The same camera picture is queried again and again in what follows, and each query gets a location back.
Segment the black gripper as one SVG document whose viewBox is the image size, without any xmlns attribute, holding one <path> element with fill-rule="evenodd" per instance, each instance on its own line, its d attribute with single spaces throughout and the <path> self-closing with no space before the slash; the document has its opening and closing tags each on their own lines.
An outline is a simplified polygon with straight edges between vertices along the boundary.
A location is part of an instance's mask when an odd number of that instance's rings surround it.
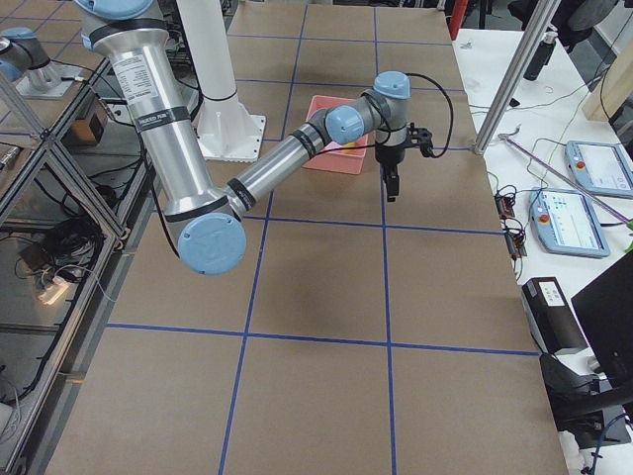
<svg viewBox="0 0 633 475">
<path fill-rule="evenodd" d="M 397 145 L 375 145 L 375 158 L 382 167 L 382 179 L 385 186 L 386 199 L 389 203 L 396 201 L 400 195 L 400 177 L 398 165 L 405 159 L 406 147 Z"/>
</svg>

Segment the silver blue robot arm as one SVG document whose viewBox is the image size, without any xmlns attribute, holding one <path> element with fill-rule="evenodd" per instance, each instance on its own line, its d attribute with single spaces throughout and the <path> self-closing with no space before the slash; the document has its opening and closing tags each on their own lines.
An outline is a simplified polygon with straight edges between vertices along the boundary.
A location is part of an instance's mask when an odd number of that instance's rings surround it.
<svg viewBox="0 0 633 475">
<path fill-rule="evenodd" d="M 80 1 L 84 44 L 112 64 L 130 115 L 168 202 L 164 216 L 177 235 L 181 261 L 219 275 L 242 260 L 242 216 L 328 144 L 376 135 L 387 199 L 400 194 L 398 166 L 405 156 L 410 82 L 399 71 L 380 73 L 358 99 L 320 109 L 226 186 L 208 172 L 190 113 L 166 56 L 167 31 L 155 1 Z"/>
</svg>

